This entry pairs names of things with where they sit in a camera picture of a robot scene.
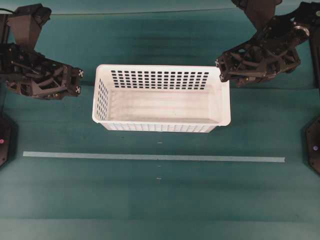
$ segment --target teal mat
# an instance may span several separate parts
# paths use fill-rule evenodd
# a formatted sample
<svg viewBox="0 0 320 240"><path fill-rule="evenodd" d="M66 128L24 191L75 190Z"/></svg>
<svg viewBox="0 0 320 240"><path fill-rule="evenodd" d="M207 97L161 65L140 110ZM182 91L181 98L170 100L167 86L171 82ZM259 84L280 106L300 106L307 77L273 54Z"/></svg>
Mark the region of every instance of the teal mat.
<svg viewBox="0 0 320 240"><path fill-rule="evenodd" d="M232 88L231 124L209 134L107 131L91 118L97 65L210 66L253 33L236 9L52 16L36 50L83 68L82 93L40 101L1 89L16 134L0 170L0 239L319 239L320 178L307 164L304 136L320 112L308 43L299 46L302 65L292 74ZM33 158L24 151L285 163Z"/></svg>

